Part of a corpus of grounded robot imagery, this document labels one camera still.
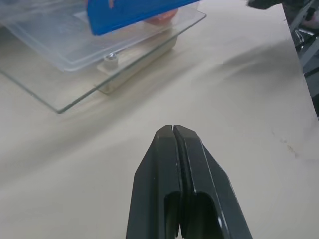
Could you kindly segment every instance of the clear plastic box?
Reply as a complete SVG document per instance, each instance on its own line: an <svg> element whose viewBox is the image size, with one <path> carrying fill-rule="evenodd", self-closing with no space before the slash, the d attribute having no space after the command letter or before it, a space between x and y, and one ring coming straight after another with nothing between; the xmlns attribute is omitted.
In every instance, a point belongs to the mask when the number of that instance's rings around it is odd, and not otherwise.
<svg viewBox="0 0 319 239"><path fill-rule="evenodd" d="M196 15L198 3L181 7L170 24L138 22L94 36L84 0L0 0L0 22L61 71L76 71Z"/></svg>

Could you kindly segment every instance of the table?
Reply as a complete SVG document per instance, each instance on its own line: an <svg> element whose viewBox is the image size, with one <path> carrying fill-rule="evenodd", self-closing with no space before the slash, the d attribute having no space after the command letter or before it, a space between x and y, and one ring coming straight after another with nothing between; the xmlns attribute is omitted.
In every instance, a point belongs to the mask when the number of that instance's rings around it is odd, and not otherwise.
<svg viewBox="0 0 319 239"><path fill-rule="evenodd" d="M280 6L206 0L174 51L62 115L0 76L0 238L125 238L136 168L166 124L197 132L254 238L317 238L319 124Z"/></svg>

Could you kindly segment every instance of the orange object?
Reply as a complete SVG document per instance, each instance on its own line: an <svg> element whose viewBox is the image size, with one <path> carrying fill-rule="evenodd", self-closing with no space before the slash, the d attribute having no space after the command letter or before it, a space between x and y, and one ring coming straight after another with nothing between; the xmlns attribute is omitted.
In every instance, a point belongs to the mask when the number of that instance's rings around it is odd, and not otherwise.
<svg viewBox="0 0 319 239"><path fill-rule="evenodd" d="M173 19L173 17L176 16L177 12L178 12L178 8L171 10L171 11L167 11L165 13L162 13L162 14L159 14L156 16L153 16L153 17L148 18L144 21L149 23L149 24L152 24L152 25L164 25L164 24L169 23Z"/></svg>

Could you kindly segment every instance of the blue object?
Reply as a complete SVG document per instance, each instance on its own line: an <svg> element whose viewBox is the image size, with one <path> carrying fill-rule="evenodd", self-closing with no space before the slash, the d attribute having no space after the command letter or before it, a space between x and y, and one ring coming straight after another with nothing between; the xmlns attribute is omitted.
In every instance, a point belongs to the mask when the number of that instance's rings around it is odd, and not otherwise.
<svg viewBox="0 0 319 239"><path fill-rule="evenodd" d="M103 35L152 16L199 0L88 0L87 12L94 35Z"/></svg>

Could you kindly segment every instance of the tabletop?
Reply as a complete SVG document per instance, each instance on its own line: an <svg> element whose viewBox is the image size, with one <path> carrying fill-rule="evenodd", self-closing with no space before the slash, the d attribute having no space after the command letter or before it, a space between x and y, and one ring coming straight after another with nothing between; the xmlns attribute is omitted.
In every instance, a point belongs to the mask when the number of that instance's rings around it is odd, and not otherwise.
<svg viewBox="0 0 319 239"><path fill-rule="evenodd" d="M109 96L58 115L0 76L0 238L125 238L134 173L167 124L197 132L254 238L318 238L319 124L281 6L207 18Z"/></svg>

